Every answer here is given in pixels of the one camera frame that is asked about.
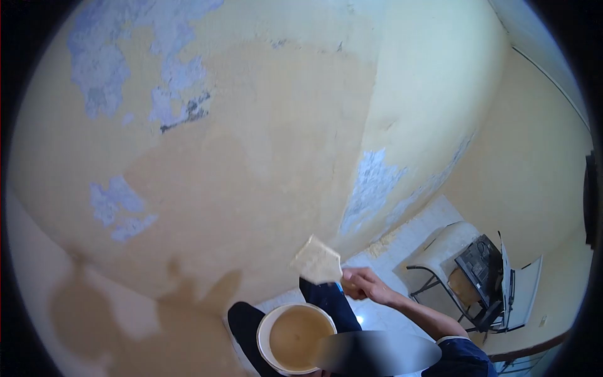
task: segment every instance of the white bucket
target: white bucket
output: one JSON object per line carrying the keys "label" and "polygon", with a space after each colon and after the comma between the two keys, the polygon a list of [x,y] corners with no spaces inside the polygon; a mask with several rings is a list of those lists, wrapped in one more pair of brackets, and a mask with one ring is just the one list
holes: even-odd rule
{"label": "white bucket", "polygon": [[[295,349],[296,344],[303,347],[302,344],[306,344],[306,342],[312,344],[318,336],[325,337],[333,334],[337,334],[337,328],[335,328],[333,320],[324,310],[306,302],[290,303],[279,306],[264,316],[257,328],[257,348],[264,360],[278,372],[304,375],[318,370],[318,368],[307,364],[307,360],[303,360],[306,358],[302,355],[304,352],[294,356],[293,353],[287,353],[283,349],[273,350],[272,346],[281,344],[287,348],[287,351],[291,351]],[[283,355],[288,355],[288,361],[291,361],[291,358],[297,358],[297,356],[299,358],[295,362],[287,364]]]}

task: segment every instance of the bucket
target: bucket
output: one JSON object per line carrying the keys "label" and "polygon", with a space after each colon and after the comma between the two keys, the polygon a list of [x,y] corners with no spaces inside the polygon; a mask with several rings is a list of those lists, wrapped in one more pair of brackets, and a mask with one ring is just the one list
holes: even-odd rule
{"label": "bucket", "polygon": [[337,334],[331,317],[309,303],[290,303],[273,309],[257,328],[257,348],[268,364],[290,375],[312,373],[309,363],[318,340]]}

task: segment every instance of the peeling paint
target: peeling paint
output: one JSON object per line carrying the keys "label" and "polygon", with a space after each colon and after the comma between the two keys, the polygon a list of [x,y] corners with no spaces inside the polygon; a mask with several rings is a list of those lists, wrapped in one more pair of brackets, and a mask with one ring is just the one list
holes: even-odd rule
{"label": "peeling paint", "polygon": [[151,225],[157,215],[148,215],[143,221],[138,218],[118,215],[121,208],[129,212],[144,212],[145,202],[132,190],[123,176],[109,180],[109,187],[103,190],[100,183],[90,184],[90,205],[94,208],[94,218],[100,220],[106,228],[117,223],[111,238],[125,242]]}
{"label": "peeling paint", "polygon": [[121,218],[120,224],[117,225],[115,230],[111,233],[111,238],[115,241],[126,242],[129,238],[134,237],[145,230],[158,218],[159,216],[157,215],[149,215],[142,221],[136,217]]}
{"label": "peeling paint", "polygon": [[[80,87],[88,117],[95,119],[100,113],[111,117],[122,103],[122,85],[131,73],[118,41],[131,39],[131,32],[137,27],[153,28],[155,39],[149,50],[162,56],[162,87],[169,93],[168,98],[180,99],[180,91],[188,87],[202,90],[206,72],[201,57],[183,62],[178,54],[196,38],[189,22],[201,19],[222,3],[223,0],[91,0],[75,17],[67,41],[71,81]],[[184,108],[190,100],[193,98],[182,99]]]}
{"label": "peeling paint", "polygon": [[399,170],[396,165],[386,165],[384,159],[385,149],[364,152],[364,158],[358,164],[352,196],[339,226],[341,234],[349,232],[354,224],[354,232],[357,232],[363,221],[372,219],[385,205],[387,195],[407,173],[408,168]]}
{"label": "peeling paint", "polygon": [[456,152],[452,156],[452,159],[450,160],[448,165],[446,165],[444,170],[442,170],[442,172],[431,175],[427,179],[427,181],[424,184],[422,184],[421,186],[419,186],[415,191],[413,191],[412,194],[408,198],[400,200],[398,202],[398,204],[396,204],[394,209],[391,210],[390,214],[387,215],[387,217],[385,219],[384,231],[382,233],[380,233],[379,237],[376,237],[376,239],[373,239],[372,240],[373,242],[375,242],[379,238],[381,238],[385,233],[387,233],[387,231],[393,225],[398,223],[398,221],[400,221],[400,219],[404,216],[404,213],[406,212],[407,208],[410,207],[410,205],[412,205],[413,203],[415,203],[424,193],[426,193],[426,195],[429,196],[439,190],[439,188],[448,179],[448,177],[452,173],[452,170],[454,169],[454,167],[456,166],[458,161],[461,159],[463,154],[465,154],[465,151],[467,150],[469,143],[471,143],[471,140],[473,139],[474,134],[475,134],[475,132],[472,133],[471,136],[465,138],[460,143]]}
{"label": "peeling paint", "polygon": [[186,109],[184,109],[184,106],[181,109],[180,117],[178,120],[176,120],[176,122],[172,124],[162,124],[162,126],[159,128],[161,133],[165,133],[167,130],[170,130],[182,123],[196,121],[209,114],[207,110],[201,107],[201,104],[209,98],[209,92],[205,92],[202,96],[189,100],[188,104],[186,105]]}
{"label": "peeling paint", "polygon": [[131,123],[134,120],[134,114],[132,113],[127,113],[126,115],[124,115],[124,117],[121,119],[121,125],[126,125]]}

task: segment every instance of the paint scraper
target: paint scraper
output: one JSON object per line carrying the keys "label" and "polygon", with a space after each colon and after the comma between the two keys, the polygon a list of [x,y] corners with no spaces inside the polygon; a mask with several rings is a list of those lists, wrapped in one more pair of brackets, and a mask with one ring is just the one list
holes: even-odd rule
{"label": "paint scraper", "polygon": [[308,238],[289,266],[312,284],[341,282],[346,286],[351,285],[350,282],[342,280],[341,255],[315,235]]}

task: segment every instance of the person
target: person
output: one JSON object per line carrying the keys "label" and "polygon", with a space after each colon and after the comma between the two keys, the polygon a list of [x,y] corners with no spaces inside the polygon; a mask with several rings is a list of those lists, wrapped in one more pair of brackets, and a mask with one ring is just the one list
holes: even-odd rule
{"label": "person", "polygon": [[[362,330],[343,294],[355,300],[370,299],[398,310],[422,328],[442,351],[440,360],[421,373],[422,377],[497,376],[488,356],[476,346],[463,327],[453,318],[421,305],[395,292],[370,268],[344,268],[343,293],[335,284],[314,285],[300,278],[300,290],[306,302],[327,312],[337,333]],[[261,377],[281,376],[260,355],[256,331],[264,313],[245,302],[237,302],[228,311],[228,323],[245,356]],[[329,372],[317,371],[308,376],[326,377]]]}

